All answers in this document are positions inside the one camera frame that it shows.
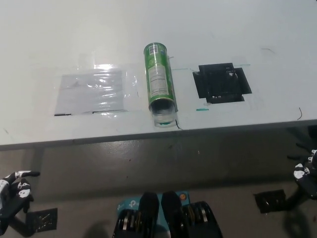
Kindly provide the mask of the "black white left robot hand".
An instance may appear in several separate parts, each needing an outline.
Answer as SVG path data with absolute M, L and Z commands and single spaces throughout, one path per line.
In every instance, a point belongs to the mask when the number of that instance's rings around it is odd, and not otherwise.
M 11 219 L 21 209 L 26 213 L 34 201 L 26 177 L 38 177 L 36 171 L 17 171 L 0 180 L 0 219 Z

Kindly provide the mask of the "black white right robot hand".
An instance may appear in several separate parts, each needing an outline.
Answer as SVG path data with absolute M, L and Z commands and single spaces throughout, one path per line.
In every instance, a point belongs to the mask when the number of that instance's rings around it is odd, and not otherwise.
M 299 188 L 313 200 L 317 199 L 317 150 L 312 149 L 308 156 L 287 156 L 298 161 L 293 177 Z

